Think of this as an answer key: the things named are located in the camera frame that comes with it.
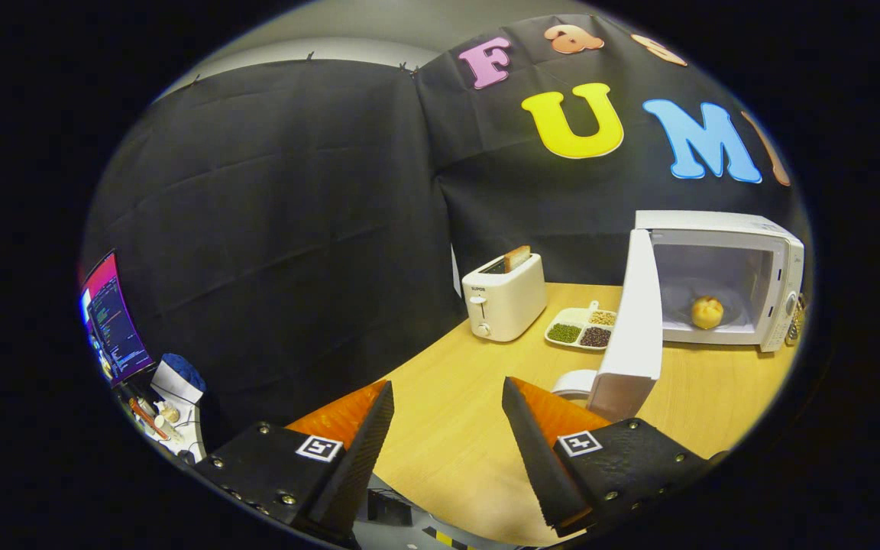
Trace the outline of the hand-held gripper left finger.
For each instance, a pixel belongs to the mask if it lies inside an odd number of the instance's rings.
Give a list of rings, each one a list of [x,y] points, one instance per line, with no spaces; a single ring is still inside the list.
[[[256,422],[193,470],[282,526],[352,547],[352,529],[394,414],[378,380],[280,427]]]

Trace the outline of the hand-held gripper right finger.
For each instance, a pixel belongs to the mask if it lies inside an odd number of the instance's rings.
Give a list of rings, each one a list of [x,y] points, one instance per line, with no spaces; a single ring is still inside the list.
[[[615,528],[716,464],[642,419],[609,422],[518,378],[504,380],[502,407],[542,518],[559,536]]]

